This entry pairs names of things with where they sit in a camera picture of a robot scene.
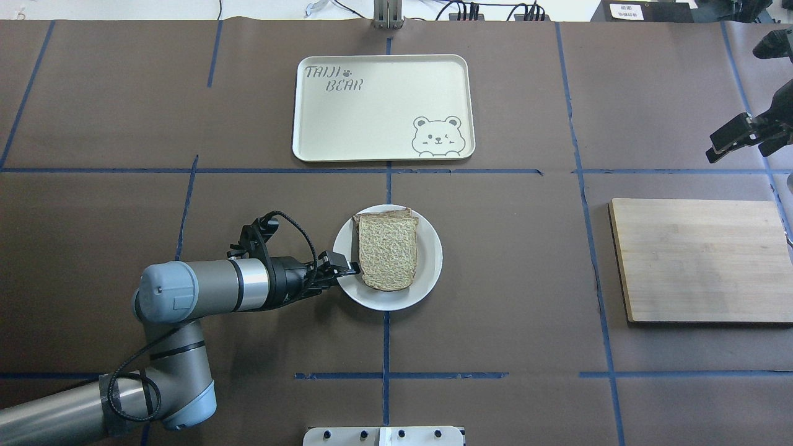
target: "cutting board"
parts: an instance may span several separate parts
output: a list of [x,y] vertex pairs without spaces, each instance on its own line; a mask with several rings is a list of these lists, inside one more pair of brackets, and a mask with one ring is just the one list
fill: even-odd
[[628,320],[793,322],[793,265],[773,202],[614,198]]

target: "round plate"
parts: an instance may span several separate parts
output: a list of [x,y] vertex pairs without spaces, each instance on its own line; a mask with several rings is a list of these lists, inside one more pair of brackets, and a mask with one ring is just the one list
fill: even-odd
[[[404,206],[397,205],[378,205],[366,208],[358,213],[367,212],[386,212],[389,210],[403,210]],[[372,310],[394,311],[407,308],[420,301],[430,293],[432,287],[438,282],[443,265],[443,249],[441,239],[435,228],[430,225],[420,213],[411,210],[413,217],[418,217],[419,226],[416,229],[416,241],[418,248],[418,259],[416,261],[416,278],[413,284],[404,290],[399,291],[380,291],[367,286],[361,275],[348,275],[339,277],[339,285],[348,296],[357,303],[371,308]],[[347,220],[336,242],[333,244],[333,251],[344,254],[350,261],[352,258],[353,241],[358,239],[358,232],[355,230],[355,223]]]

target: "table surface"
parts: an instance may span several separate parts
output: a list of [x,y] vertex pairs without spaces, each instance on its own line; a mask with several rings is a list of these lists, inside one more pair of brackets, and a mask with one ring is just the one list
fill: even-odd
[[[269,210],[330,248],[350,215],[394,203],[443,243],[427,298],[382,313],[332,290],[207,318],[215,415],[102,444],[299,444],[308,427],[383,424],[465,426],[469,444],[790,444],[793,331],[629,324],[607,210],[769,200],[787,224],[793,152],[704,154],[791,77],[751,55],[773,28],[0,22],[0,406],[140,347],[129,307],[147,265],[221,259]],[[473,156],[295,159],[300,60],[387,53],[466,59]],[[286,227],[270,251],[308,257]]]

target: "blue joint cap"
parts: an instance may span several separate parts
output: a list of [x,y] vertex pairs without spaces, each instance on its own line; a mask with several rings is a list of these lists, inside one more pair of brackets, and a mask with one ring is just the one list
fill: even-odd
[[151,265],[140,276],[136,293],[140,317],[146,322],[174,324],[185,320],[198,302],[198,279],[184,262]]
[[168,430],[182,430],[206,421],[215,413],[217,401],[215,400],[215,382],[212,381],[193,401],[187,403],[177,413],[163,420],[163,426]]

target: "black box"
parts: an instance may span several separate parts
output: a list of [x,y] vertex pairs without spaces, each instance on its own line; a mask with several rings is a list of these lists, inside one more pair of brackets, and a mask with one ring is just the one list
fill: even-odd
[[[642,18],[633,20],[613,17],[611,5],[617,6],[639,6],[642,10]],[[675,23],[693,23],[691,7],[688,3],[670,2],[613,2],[612,0],[600,0],[600,4],[592,15],[590,21],[671,21]]]

